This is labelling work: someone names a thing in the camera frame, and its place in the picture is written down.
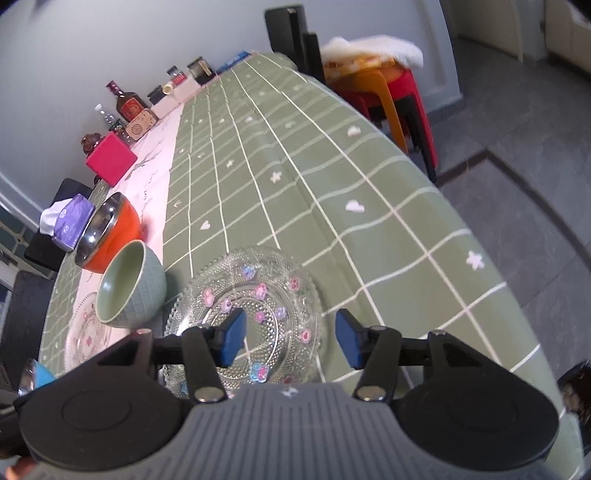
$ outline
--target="metal screw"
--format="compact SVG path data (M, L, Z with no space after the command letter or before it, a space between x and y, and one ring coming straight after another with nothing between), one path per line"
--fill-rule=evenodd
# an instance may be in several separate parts
M224 392L218 387L202 387L195 391L195 400L201 403L215 403L223 396Z
M382 401L386 398L386 391L377 385L361 387L357 390L357 398L363 401Z

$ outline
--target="glass plate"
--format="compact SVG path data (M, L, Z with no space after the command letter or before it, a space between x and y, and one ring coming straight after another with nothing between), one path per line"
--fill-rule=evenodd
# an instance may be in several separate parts
M215 326L236 307L247 315L246 339L229 368L218 368L230 396L244 384L305 382L324 334L318 293L292 258L270 248L232 251L205 267L179 295L165 335ZM186 396L182 365L164 367L165 384Z
M69 372L102 352L109 345L111 328L96 317L96 292L89 293L76 309L70 322L64 352L64 366Z

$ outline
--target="tablecloth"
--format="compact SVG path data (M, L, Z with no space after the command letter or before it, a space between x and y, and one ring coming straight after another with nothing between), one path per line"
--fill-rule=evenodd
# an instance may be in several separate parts
M320 381L358 379L334 337L335 311L407 337L444 329L546 393L560 434L549 463L580 472L576 418L506 283L454 209L387 137L283 56L253 56L184 107L177 134L163 264L165 312L205 265L249 245L300 262L320 294L329 335ZM99 186L91 197L105 195ZM71 315L79 269L67 255L56 281L41 358L63 373L56 317ZM403 370L408 385L420 369Z

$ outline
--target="green bowl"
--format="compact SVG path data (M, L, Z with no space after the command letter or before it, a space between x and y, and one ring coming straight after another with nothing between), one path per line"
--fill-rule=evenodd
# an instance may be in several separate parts
M166 296L166 277L156 254L141 240L125 245L113 258L96 295L100 322L135 330L156 316Z

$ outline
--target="ribbed gray surface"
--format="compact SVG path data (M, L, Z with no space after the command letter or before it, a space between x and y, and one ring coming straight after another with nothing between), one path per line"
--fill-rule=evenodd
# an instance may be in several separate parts
M448 465L420 450L389 408L348 397L339 385L253 385L196 407L177 437L135 466L102 473L39 466L31 480L422 479L556 480L543 463L505 473Z

